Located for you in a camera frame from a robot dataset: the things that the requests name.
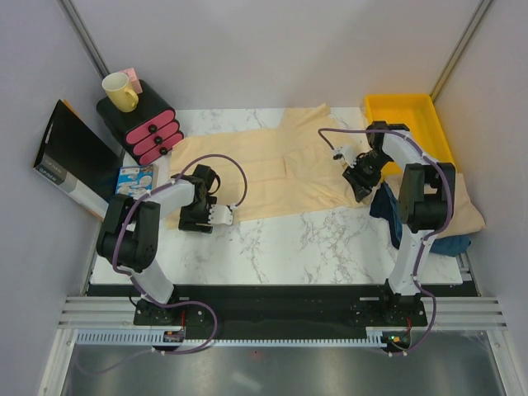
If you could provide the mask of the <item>cream yellow t shirt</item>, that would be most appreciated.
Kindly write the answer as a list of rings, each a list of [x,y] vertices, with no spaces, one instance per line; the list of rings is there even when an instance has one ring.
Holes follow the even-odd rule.
[[[192,160],[211,167],[221,179],[219,203],[240,204],[237,222],[358,208],[332,150],[351,145],[360,153],[365,136],[340,134],[339,127],[325,104],[288,108],[275,128],[185,138],[172,150],[169,172],[191,174]]]

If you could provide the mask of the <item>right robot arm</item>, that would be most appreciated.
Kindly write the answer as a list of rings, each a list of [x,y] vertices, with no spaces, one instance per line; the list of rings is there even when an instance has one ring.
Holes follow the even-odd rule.
[[[437,234],[450,222],[454,211],[456,170],[428,154],[404,124],[375,121],[367,127],[370,150],[356,153],[350,145],[333,150],[343,161],[343,177],[357,202],[364,200],[381,180],[382,168],[396,163],[403,172],[398,194],[402,238],[388,285],[394,295],[420,292],[418,275]]]

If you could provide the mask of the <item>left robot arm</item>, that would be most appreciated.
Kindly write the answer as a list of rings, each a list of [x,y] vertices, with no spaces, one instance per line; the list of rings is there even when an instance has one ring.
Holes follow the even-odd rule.
[[[176,176],[138,199],[116,194],[106,211],[97,254],[128,276],[143,299],[154,302],[153,316],[163,324],[180,318],[181,305],[172,299],[174,286],[156,262],[160,221],[178,210],[180,230],[211,233],[217,203],[212,186],[220,186],[219,176],[199,165],[190,176]]]

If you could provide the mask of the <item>folded navy t shirt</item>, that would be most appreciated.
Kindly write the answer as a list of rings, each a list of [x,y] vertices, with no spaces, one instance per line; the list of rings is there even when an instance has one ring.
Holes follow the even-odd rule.
[[[370,203],[369,215],[375,219],[384,219],[389,226],[390,242],[399,249],[403,236],[403,225],[399,218],[398,201],[389,185],[382,182]]]

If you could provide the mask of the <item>blue picture book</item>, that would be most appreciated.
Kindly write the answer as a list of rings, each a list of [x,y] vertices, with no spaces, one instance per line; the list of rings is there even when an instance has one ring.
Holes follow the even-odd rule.
[[[119,170],[115,193],[138,198],[157,186],[158,166],[128,166]]]

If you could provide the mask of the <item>yellow plastic bin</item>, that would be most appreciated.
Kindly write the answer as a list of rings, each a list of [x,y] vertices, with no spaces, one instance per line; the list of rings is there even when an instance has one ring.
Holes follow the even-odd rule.
[[[405,124],[425,151],[441,162],[455,164],[436,108],[429,95],[424,93],[366,95],[363,111],[368,125],[379,120],[388,124]]]

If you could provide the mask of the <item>black pink drawer unit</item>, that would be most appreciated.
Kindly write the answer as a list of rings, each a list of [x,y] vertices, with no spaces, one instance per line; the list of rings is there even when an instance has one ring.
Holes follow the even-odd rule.
[[[109,98],[97,103],[97,113],[114,138],[140,166],[169,154],[184,139],[176,111],[144,80],[136,109],[119,111]]]

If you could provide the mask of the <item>folded blue t shirt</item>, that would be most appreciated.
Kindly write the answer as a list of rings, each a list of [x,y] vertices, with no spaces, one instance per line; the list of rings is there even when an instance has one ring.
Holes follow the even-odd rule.
[[[467,235],[454,235],[437,238],[431,245],[430,252],[448,257],[456,257],[467,252],[471,240]]]

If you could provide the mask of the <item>folded beige t shirt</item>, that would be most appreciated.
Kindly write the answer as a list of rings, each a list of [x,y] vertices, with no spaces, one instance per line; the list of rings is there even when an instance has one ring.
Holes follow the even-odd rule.
[[[464,181],[464,175],[455,178],[454,212],[448,227],[437,235],[438,238],[468,235],[485,228],[483,216],[471,202]]]

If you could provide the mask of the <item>black cardboard box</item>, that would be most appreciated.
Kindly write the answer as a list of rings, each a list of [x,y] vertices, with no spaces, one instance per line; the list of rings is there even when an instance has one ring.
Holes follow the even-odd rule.
[[[33,169],[103,220],[121,166],[121,158],[63,101],[57,101]]]

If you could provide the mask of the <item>yellow ceramic mug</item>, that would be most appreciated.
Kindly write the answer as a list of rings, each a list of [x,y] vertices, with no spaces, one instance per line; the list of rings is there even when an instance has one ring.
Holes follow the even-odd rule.
[[[111,73],[103,78],[101,86],[113,105],[124,113],[134,111],[139,104],[138,94],[126,73]]]

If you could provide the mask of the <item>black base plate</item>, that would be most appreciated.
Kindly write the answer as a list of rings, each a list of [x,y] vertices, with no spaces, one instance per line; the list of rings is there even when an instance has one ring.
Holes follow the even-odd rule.
[[[179,285],[161,308],[136,303],[134,325],[182,325],[192,339],[323,341],[357,339],[370,327],[425,327],[420,295],[380,285]]]

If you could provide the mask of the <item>right corner aluminium post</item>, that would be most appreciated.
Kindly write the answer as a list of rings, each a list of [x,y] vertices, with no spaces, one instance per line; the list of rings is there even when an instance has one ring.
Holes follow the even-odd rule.
[[[483,21],[493,8],[495,2],[495,0],[480,0],[478,2],[477,7],[474,9],[469,21],[465,25],[463,32],[457,40],[454,49],[451,51],[449,58],[447,59],[430,92],[430,98],[433,103],[436,103],[438,98],[445,90],[451,76],[464,57],[464,54],[469,48],[474,37],[477,35],[480,26],[483,24]]]

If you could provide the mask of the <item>corner aluminium post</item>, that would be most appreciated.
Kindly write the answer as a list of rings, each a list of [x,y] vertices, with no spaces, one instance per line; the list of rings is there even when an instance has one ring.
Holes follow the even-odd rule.
[[[436,103],[438,98],[445,90],[451,76],[464,57],[464,54],[469,48],[474,37],[477,35],[480,26],[483,24],[483,21],[493,8],[495,2],[495,0],[480,0],[478,2],[477,7],[474,9],[469,21],[465,25],[463,32],[457,40],[454,49],[451,51],[449,58],[447,59],[430,92],[430,98],[433,103]]]
[[[72,0],[58,0],[60,8],[66,16],[69,25],[72,27],[82,48],[90,59],[94,69],[100,78],[106,77],[110,71],[103,59],[95,40],[92,38],[81,13]]]

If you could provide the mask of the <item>aluminium frame rail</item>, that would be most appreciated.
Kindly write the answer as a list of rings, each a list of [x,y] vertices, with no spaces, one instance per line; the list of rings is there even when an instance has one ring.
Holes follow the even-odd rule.
[[[434,329],[505,330],[502,306],[494,297],[438,297]],[[68,297],[60,328],[133,327],[134,307],[126,297]]]

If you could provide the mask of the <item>left corner aluminium post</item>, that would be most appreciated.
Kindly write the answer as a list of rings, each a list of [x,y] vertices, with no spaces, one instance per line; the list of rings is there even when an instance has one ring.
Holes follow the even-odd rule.
[[[72,27],[82,48],[90,59],[94,69],[100,78],[106,77],[110,71],[103,59],[95,40],[92,38],[81,13],[72,0],[58,0],[60,8],[66,16],[69,25]]]

